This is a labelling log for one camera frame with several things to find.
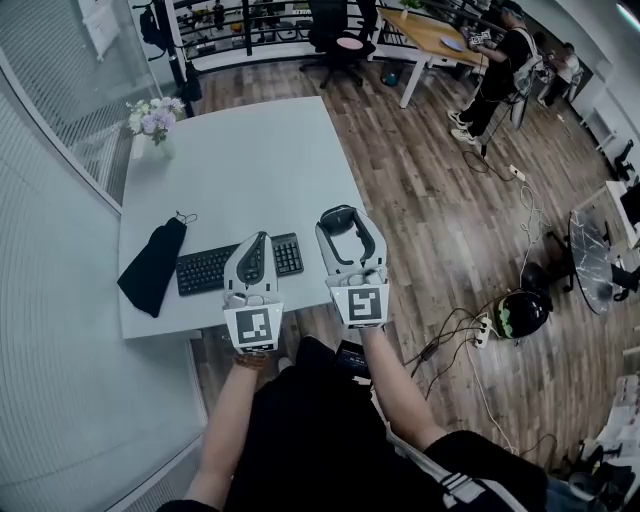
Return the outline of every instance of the black shirt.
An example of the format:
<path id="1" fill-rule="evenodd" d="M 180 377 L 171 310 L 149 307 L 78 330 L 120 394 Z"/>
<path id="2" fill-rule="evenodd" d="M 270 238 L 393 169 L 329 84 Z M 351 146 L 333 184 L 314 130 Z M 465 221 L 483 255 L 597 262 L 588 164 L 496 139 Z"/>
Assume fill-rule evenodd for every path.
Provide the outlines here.
<path id="1" fill-rule="evenodd" d="M 513 74 L 529 59 L 531 48 L 524 35 L 518 30 L 510 30 L 496 50 L 507 56 L 504 62 L 489 61 L 489 67 L 484 75 L 482 92 L 490 99 L 503 99 L 515 91 Z"/>
<path id="2" fill-rule="evenodd" d="M 453 432 L 425 454 L 450 472 L 500 482 L 543 511 L 544 471 L 472 432 Z M 369 389 L 285 370 L 256 394 L 247 442 L 225 510 L 445 510 L 440 486 L 397 455 Z M 159 512 L 214 512 L 173 501 Z"/>

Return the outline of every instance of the backpack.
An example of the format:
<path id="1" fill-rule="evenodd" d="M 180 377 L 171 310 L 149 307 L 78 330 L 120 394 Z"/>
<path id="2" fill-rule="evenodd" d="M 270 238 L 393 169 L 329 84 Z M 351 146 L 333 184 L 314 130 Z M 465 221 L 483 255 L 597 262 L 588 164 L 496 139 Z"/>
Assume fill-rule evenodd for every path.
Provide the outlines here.
<path id="1" fill-rule="evenodd" d="M 515 86 L 516 91 L 518 91 L 519 95 L 526 98 L 529 95 L 529 92 L 531 92 L 536 71 L 542 71 L 542 69 L 544 69 L 544 64 L 542 62 L 542 56 L 538 53 L 538 49 L 536 48 L 536 45 L 531 39 L 529 33 L 521 28 L 516 28 L 515 30 L 520 32 L 520 34 L 522 34 L 522 36 L 527 40 L 527 43 L 529 43 L 529 50 L 531 52 L 531 56 L 527 62 L 513 73 L 513 85 Z"/>
<path id="2" fill-rule="evenodd" d="M 387 424 L 387 441 L 396 453 L 409 459 L 442 487 L 443 504 L 451 512 L 527 512 L 501 484 L 484 478 L 471 478 L 461 473 L 452 474 L 416 450 L 392 431 Z"/>
<path id="3" fill-rule="evenodd" d="M 142 32 L 142 39 L 145 43 L 156 45 L 163 52 L 167 51 L 167 43 L 156 25 L 156 18 L 150 5 L 140 15 L 140 32 Z"/>

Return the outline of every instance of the black keyboard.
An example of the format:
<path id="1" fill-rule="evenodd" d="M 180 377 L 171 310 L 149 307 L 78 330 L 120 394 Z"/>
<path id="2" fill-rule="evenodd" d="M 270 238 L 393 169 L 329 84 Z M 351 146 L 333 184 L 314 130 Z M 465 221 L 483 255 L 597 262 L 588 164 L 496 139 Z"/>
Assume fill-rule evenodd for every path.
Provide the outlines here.
<path id="1" fill-rule="evenodd" d="M 224 265 L 239 245 L 228 245 L 180 256 L 176 261 L 178 293 L 184 297 L 224 288 Z M 298 237 L 295 233 L 274 236 L 271 238 L 271 245 L 278 277 L 299 274 L 304 270 Z M 245 271 L 247 280 L 258 276 L 259 248 L 254 257 L 255 260 L 252 258 L 252 261 L 256 262 L 255 267 L 249 266 Z"/>

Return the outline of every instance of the person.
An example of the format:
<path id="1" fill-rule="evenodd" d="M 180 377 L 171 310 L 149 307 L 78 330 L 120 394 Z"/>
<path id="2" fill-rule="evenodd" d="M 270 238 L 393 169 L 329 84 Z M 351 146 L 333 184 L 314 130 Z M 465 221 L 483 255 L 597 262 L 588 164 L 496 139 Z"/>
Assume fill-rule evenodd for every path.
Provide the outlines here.
<path id="1" fill-rule="evenodd" d="M 542 468 L 478 434 L 448 433 L 384 331 L 361 334 L 384 420 L 370 386 L 339 371 L 333 351 L 315 338 L 305 337 L 295 366 L 255 397 L 267 356 L 236 355 L 204 434 L 200 468 L 185 498 L 159 512 L 447 510 L 444 488 L 398 454 L 397 438 L 452 473 L 499 482 L 528 511 L 545 510 Z"/>
<path id="2" fill-rule="evenodd" d="M 477 137 L 481 136 L 489 126 L 500 102 L 516 91 L 513 74 L 527 62 L 531 55 L 527 36 L 516 30 L 526 31 L 522 7 L 509 0 L 503 2 L 501 19 L 508 31 L 495 48 L 490 48 L 495 44 L 491 41 L 485 42 L 483 46 L 469 47 L 489 60 L 482 85 L 473 103 L 463 112 L 454 110 L 447 112 L 447 117 L 456 125 L 456 128 L 451 130 L 451 135 L 461 142 L 474 146 L 477 144 Z"/>
<path id="3" fill-rule="evenodd" d="M 569 90 L 573 77 L 580 71 L 580 61 L 571 43 L 564 43 L 558 57 L 550 59 L 550 63 L 556 69 L 556 76 L 551 82 L 547 95 L 544 98 L 538 98 L 538 103 L 544 108 L 553 105 L 558 96 L 562 96 Z"/>
<path id="4" fill-rule="evenodd" d="M 216 0 L 215 5 L 213 6 L 213 23 L 218 31 L 222 30 L 222 25 L 224 23 L 224 7 L 220 3 L 220 0 Z"/>

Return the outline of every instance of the computer monitor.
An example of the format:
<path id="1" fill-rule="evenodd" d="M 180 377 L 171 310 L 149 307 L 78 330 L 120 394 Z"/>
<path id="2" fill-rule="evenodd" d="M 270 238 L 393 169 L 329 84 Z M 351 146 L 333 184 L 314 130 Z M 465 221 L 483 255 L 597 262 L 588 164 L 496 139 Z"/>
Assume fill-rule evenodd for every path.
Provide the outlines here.
<path id="1" fill-rule="evenodd" d="M 620 200 L 632 226 L 640 222 L 640 184 L 631 187 Z"/>

